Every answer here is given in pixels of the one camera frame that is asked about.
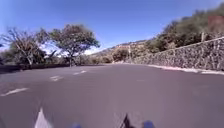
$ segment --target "sky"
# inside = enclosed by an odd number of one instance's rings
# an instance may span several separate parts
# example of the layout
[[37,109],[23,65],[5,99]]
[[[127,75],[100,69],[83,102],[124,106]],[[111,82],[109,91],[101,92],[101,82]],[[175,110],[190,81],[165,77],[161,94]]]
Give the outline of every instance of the sky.
[[150,39],[172,20],[224,0],[0,0],[0,33],[6,27],[35,31],[84,24],[100,41],[99,51],[120,43]]

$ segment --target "stone wall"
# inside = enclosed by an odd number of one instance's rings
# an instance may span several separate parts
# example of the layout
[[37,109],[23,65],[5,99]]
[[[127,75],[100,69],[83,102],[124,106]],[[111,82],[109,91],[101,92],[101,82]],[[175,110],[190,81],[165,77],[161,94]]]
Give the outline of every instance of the stone wall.
[[224,37],[155,54],[148,54],[135,58],[131,62],[136,64],[224,71]]

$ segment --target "road curve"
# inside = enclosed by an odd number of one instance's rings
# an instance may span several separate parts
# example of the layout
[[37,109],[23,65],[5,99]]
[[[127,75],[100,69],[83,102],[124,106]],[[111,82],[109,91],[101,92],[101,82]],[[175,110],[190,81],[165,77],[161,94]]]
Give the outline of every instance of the road curve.
[[[126,113],[136,128],[146,120],[156,128],[223,128],[223,77],[128,64],[4,74],[0,128],[32,128],[41,109],[54,128],[119,128]],[[18,88],[26,89],[7,93]]]

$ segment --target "bush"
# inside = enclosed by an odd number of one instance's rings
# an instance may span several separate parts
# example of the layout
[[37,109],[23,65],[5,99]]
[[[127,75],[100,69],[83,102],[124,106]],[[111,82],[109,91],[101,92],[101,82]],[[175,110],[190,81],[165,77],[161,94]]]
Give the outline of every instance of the bush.
[[128,50],[126,49],[117,49],[113,53],[113,59],[115,62],[117,61],[124,61],[128,57]]
[[102,57],[101,62],[102,63],[111,63],[112,59],[110,57],[104,56],[104,57]]

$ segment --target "white road marking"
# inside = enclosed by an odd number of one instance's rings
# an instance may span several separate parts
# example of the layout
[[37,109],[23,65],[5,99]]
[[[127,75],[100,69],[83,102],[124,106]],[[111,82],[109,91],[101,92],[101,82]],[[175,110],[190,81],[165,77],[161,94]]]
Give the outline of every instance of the white road marking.
[[73,73],[73,75],[78,75],[78,74],[80,74],[80,73],[78,73],[78,72]]
[[194,68],[166,67],[166,66],[157,66],[157,65],[148,65],[148,66],[154,67],[154,68],[160,68],[163,70],[175,70],[175,71],[193,72],[193,73],[201,73],[201,74],[224,75],[224,72],[221,72],[221,71],[211,71],[211,70],[194,69]]
[[15,89],[15,90],[12,90],[12,91],[9,91],[5,94],[1,94],[1,96],[7,96],[7,95],[10,95],[10,94],[14,94],[14,93],[18,93],[18,92],[22,92],[22,91],[26,91],[28,88],[19,88],[19,89]]
[[86,72],[86,71],[84,71],[84,70],[83,70],[83,71],[81,71],[81,73],[85,73],[85,72]]
[[52,77],[50,77],[50,79],[52,80],[52,81],[58,81],[58,80],[60,80],[60,79],[62,79],[63,77],[61,77],[61,76],[52,76]]
[[85,73],[86,71],[81,71],[81,72],[75,72],[75,73],[73,73],[73,75],[79,75],[79,74],[82,74],[82,73]]
[[218,71],[202,71],[201,74],[217,74],[217,75],[224,75],[224,72],[218,72]]
[[34,128],[53,128],[52,124],[45,118],[42,108],[38,113]]

